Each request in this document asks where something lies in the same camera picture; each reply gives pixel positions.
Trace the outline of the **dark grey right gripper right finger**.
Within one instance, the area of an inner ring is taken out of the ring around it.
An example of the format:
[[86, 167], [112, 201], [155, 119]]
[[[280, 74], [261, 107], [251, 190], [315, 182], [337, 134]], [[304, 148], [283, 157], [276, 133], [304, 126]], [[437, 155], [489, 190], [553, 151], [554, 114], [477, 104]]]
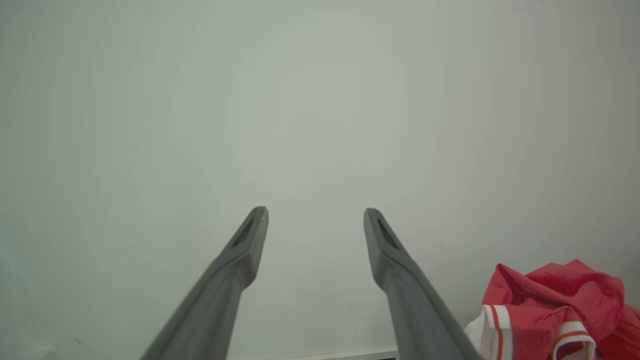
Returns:
[[410, 257], [383, 214], [363, 215], [374, 281], [384, 291], [402, 360], [478, 360], [461, 326]]

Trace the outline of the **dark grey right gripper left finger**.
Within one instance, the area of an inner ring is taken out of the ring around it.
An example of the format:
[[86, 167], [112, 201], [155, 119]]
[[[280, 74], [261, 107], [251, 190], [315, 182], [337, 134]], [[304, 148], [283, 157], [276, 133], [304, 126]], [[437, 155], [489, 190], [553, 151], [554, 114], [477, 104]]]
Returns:
[[142, 359], [227, 358], [240, 298], [258, 275], [268, 226], [267, 207], [250, 210], [151, 342]]

